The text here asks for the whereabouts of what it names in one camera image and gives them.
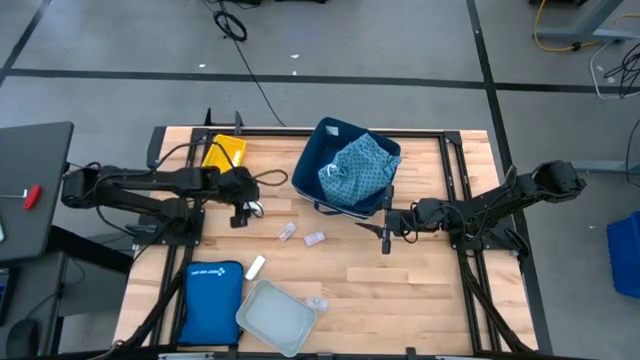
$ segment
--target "red handle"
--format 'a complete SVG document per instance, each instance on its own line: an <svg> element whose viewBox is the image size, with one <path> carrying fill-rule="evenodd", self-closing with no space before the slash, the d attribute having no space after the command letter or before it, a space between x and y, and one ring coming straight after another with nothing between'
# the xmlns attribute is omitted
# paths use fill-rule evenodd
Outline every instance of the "red handle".
<svg viewBox="0 0 640 360"><path fill-rule="evenodd" d="M33 185L29 192L27 193L27 198L24 200L24 209L31 210L36 203L38 202L38 198L40 197L40 193L42 192L42 187L40 185Z"/></svg>

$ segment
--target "wooden table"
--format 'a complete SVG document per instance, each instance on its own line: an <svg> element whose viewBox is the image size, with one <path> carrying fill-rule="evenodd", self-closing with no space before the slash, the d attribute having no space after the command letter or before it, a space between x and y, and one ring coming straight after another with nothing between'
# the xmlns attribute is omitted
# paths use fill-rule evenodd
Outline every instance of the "wooden table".
<svg viewBox="0 0 640 360"><path fill-rule="evenodd" d="M161 154L189 142L191 130L167 128ZM499 182L487 133L460 134L473 195L496 187ZM273 168L292 174L307 141L303 136L243 137L248 140L243 165L254 174ZM402 147L403 157L394 181L394 207L408 208L419 198L447 199L438 142L394 140ZM162 169L183 167L186 154L186 149L178 150ZM456 164L455 156L450 158ZM460 189L460 179L454 177ZM231 208L206 204L203 238L193 260L237 260L248 269L257 255L263 255L267 262L257 279L269 279L302 299L326 298L329 310L318 315L302 352L403 354L406 347L415 347L418 354L471 354L457 256L446 233L420 234L416 244L395 239L391 254L382 255L380 240L371 232L355 226L349 217L319 214L290 182L277 188L261 186L260 190L265 216L249 219L246 228L229 227ZM379 212L369 221L381 224L382 216ZM296 223L298 230L287 242L281 242L276 234L289 222ZM315 231L323 231L327 240L309 248L302 238ZM166 254L167 247L153 246L135 263L115 339L128 338L154 305ZM485 251L485 258L496 307L521 340L536 348L517 259L507 251ZM178 254L175 268L181 259ZM252 282L246 283L245 295L252 287ZM476 307L483 346L489 349L484 313L477 302ZM169 337L171 304L168 309L161 343ZM243 335L239 351L274 352L248 333Z"/></svg>

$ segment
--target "small vial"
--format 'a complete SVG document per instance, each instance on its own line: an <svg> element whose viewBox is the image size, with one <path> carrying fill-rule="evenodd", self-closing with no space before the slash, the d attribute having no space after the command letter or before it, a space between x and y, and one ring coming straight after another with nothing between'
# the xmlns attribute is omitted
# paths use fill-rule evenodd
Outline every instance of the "small vial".
<svg viewBox="0 0 640 360"><path fill-rule="evenodd" d="M287 241L296 232L296 224L288 223L278 232L278 238L282 241Z"/></svg>
<svg viewBox="0 0 640 360"><path fill-rule="evenodd" d="M309 296L307 297L307 306L316 311L326 312L329 308L329 302L319 297Z"/></svg>
<svg viewBox="0 0 640 360"><path fill-rule="evenodd" d="M313 234L309 234L304 237L304 243L307 246L313 246L325 239L324 233L322 231L314 232Z"/></svg>

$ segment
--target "blue basket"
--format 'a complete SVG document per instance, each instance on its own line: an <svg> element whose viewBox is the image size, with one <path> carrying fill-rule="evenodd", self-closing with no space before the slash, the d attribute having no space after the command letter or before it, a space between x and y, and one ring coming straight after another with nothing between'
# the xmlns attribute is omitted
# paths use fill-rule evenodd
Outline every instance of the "blue basket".
<svg viewBox="0 0 640 360"><path fill-rule="evenodd" d="M378 145L389 154L400 155L400 145L396 142L367 129L333 118L322 119L309 137L309 142L307 142L293 172L291 184L300 195L311 200L314 208L319 212L325 215L346 214L364 220L380 210L385 189L359 201L354 206L335 206L327 201L318 178L318 170L333 161L338 151L365 133L371 135ZM333 210L321 211L320 205Z"/></svg>
<svg viewBox="0 0 640 360"><path fill-rule="evenodd" d="M607 226L613 286L623 295L640 298L640 212Z"/></svg>

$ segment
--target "concrete floor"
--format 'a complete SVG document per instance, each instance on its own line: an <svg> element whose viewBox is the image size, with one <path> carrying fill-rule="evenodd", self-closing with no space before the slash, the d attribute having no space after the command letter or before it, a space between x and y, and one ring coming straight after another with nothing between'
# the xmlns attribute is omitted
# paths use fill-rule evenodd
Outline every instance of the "concrete floor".
<svg viewBox="0 0 640 360"><path fill-rule="evenodd" d="M575 24L597 1L582 9L549 6L543 25ZM0 63L40 3L0 0ZM587 62L596 48L543 52L530 36L536 9L527 1L475 3L499 89L506 83L590 84ZM495 114L482 84L467 1L331 0L318 5L267 0L252 10L228 7L249 29L249 40L241 46L256 74L295 71L298 76L341 77L342 82L391 79L371 85L323 78L263 83L288 125L314 126L333 116L368 127L484 129L500 163ZM639 8L627 0L612 19ZM640 34L634 20L622 27ZM632 45L610 47L597 65L617 66ZM199 124L207 107L214 121L231 121L237 110L247 124L276 125L250 82L126 79L134 77L131 72L246 74L233 43L223 39L200 0L54 0L13 69L86 71L92 77L9 73L0 86L2 127L75 123L69 157L74 163L142 167L153 126ZM125 79L88 73L105 71L120 72ZM394 81L406 78L471 83L470 88L452 88ZM592 94L532 91L498 91L497 96L513 162L522 172L554 159L624 159L640 112L634 98L603 102ZM608 223L637 210L640 192L620 176L588 174L586 180L589 187L577 200L526 211L553 350L567 356L635 358L640 300L614 291L605 231ZM106 215L118 224L135 221L122 212ZM85 236L112 232L94 212L62 206L55 223ZM124 239L114 247L129 244ZM87 279L69 290L63 311L79 314L90 307L99 313L67 318L62 351L106 348L115 328L125 280L85 267Z"/></svg>

